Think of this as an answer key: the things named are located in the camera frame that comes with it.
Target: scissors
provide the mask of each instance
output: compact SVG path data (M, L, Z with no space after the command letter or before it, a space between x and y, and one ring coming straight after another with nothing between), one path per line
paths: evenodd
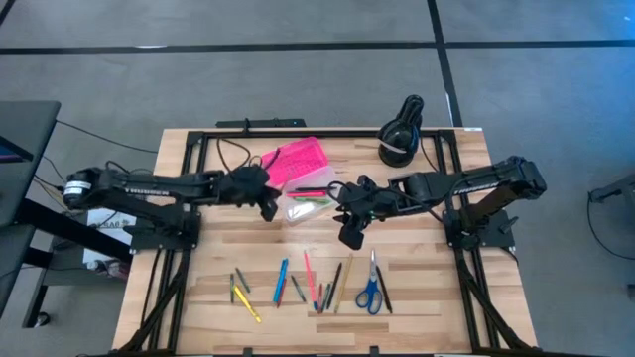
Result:
M355 298L357 307L368 309L371 315L377 314L381 308L382 295L377 289L377 262L375 261L375 250L370 253L370 278L366 289Z

